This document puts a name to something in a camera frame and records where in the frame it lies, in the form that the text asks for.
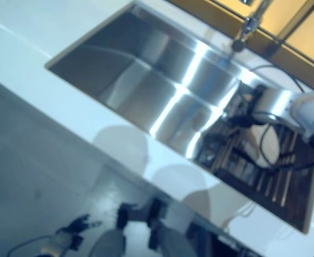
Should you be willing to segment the dark robot right hand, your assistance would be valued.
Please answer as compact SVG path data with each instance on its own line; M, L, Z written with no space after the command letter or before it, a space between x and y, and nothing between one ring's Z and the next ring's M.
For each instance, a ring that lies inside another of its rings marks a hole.
M256 117L255 108L262 92L259 89L251 89L246 85L240 85L227 107L226 121L230 126L250 128L253 125L264 125Z

